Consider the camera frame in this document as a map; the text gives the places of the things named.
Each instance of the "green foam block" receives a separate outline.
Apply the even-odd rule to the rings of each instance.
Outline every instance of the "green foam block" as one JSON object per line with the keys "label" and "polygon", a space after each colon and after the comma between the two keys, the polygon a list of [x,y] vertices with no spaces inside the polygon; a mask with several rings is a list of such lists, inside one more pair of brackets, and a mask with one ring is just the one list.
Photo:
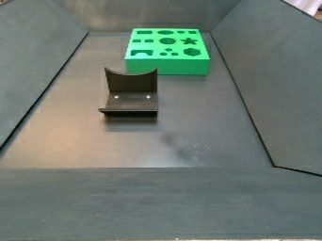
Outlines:
{"label": "green foam block", "polygon": [[128,73],[206,75],[210,57],[198,29],[135,28],[126,52]]}

